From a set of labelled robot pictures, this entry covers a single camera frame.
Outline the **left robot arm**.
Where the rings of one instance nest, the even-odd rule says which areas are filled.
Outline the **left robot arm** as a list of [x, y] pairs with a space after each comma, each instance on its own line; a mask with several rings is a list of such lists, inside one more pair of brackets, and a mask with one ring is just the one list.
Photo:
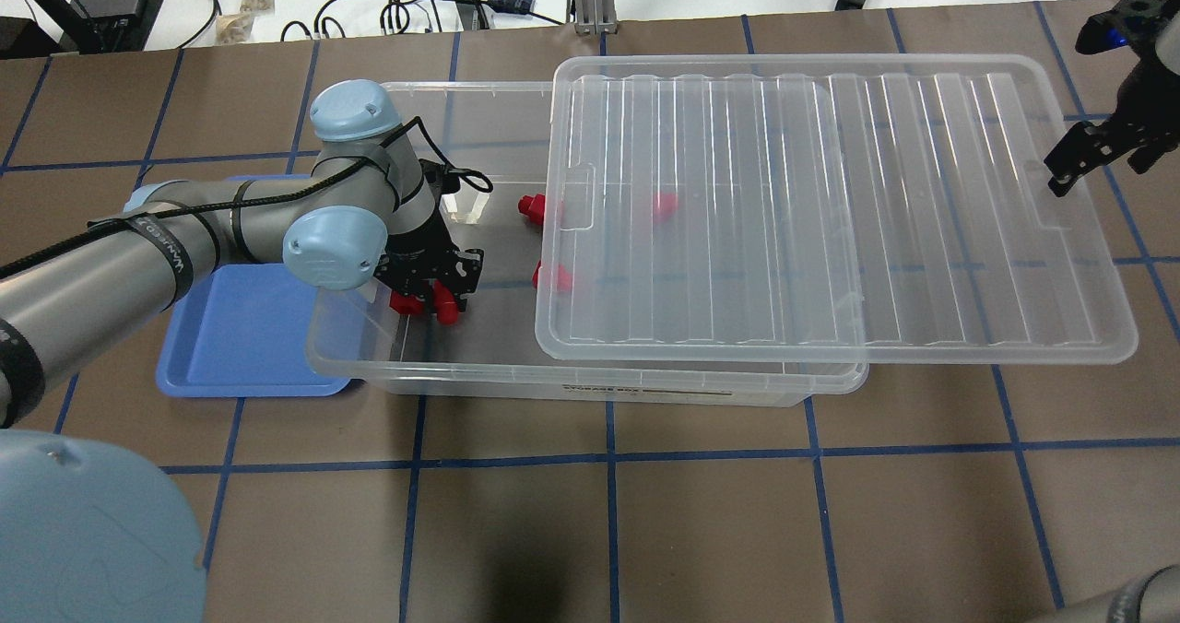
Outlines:
[[489, 175], [409, 140], [376, 81], [313, 99], [322, 147], [312, 177], [140, 186], [122, 212], [4, 265], [5, 622], [199, 622], [204, 536], [171, 477], [143, 455], [18, 429], [46, 392], [232, 264], [282, 264], [301, 282], [350, 290], [379, 280], [404, 315], [452, 324], [484, 253], [461, 250], [442, 198]]

